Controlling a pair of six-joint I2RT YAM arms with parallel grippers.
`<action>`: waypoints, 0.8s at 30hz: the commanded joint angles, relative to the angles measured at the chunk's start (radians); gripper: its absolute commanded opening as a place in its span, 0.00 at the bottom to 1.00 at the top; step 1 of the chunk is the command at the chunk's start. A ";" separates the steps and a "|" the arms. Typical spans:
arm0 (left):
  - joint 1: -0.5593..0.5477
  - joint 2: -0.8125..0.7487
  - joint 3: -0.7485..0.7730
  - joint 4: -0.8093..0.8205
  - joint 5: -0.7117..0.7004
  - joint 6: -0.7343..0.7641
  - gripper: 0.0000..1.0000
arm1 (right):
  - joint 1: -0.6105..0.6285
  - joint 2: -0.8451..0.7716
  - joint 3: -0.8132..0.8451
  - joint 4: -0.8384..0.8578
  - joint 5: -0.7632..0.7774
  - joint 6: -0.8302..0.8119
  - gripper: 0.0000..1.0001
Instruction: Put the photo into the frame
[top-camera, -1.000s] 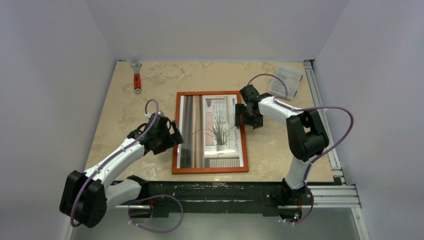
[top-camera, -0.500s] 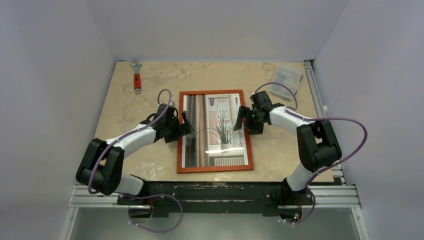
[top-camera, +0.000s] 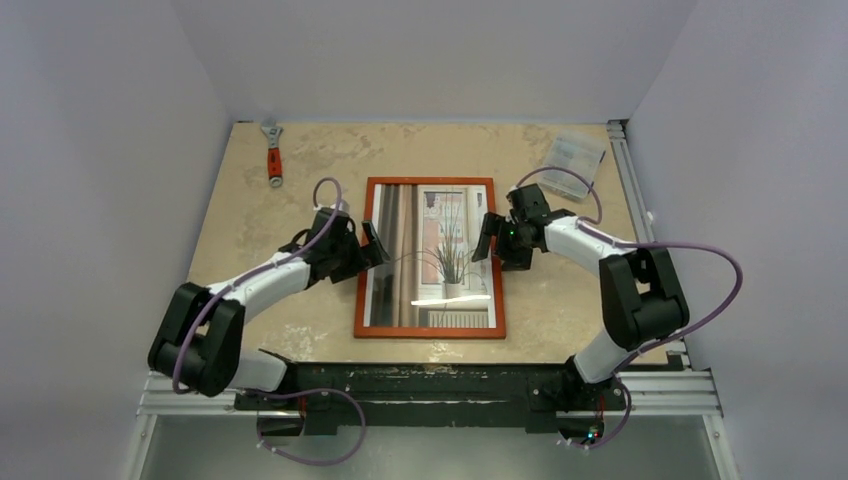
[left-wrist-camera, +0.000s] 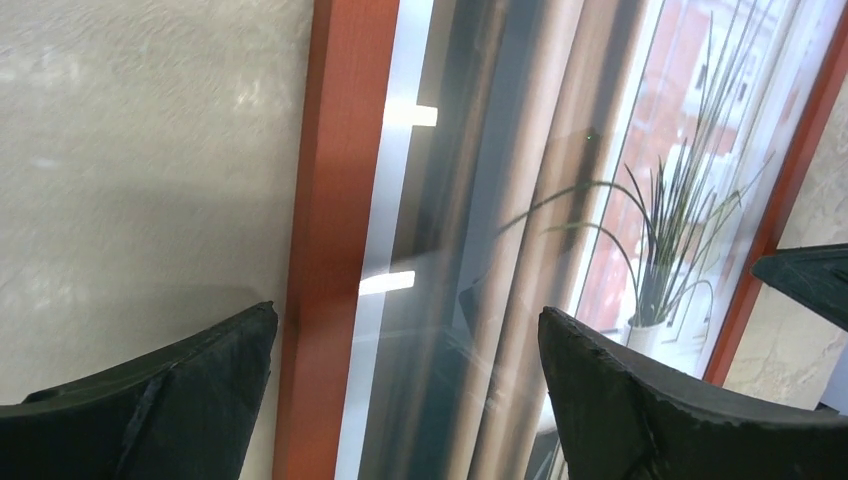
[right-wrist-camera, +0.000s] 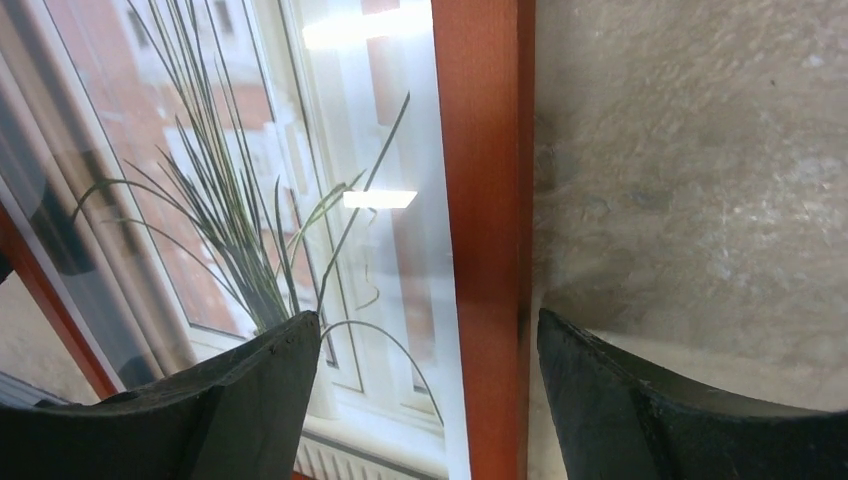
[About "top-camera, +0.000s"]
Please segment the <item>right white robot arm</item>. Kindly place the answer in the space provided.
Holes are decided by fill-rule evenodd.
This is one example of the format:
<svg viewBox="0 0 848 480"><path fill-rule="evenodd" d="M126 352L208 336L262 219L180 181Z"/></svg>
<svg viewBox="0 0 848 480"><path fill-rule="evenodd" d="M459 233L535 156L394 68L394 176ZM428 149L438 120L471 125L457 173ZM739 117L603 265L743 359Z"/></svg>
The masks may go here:
<svg viewBox="0 0 848 480"><path fill-rule="evenodd" d="M504 271L526 271L535 252L553 253L599 280L603 328L571 358L575 371L561 381L564 399L584 407L631 354L688 325L690 312L671 255L665 247L610 237L567 209L551 209L536 184L511 190L507 200L507 214L484 215L473 261L495 256Z"/></svg>

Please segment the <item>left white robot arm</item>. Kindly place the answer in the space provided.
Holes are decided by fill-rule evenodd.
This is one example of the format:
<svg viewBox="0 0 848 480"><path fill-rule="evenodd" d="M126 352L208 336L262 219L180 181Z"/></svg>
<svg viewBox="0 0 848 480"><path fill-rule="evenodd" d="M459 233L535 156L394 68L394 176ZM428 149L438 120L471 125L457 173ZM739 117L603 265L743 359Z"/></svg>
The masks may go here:
<svg viewBox="0 0 848 480"><path fill-rule="evenodd" d="M319 209L259 266L208 286L187 282L174 292L147 355L176 392L215 397L226 390L259 391L272 408L297 399L298 382L277 354L242 347L247 323L288 296L328 279L339 283L390 259L373 224L344 211Z"/></svg>

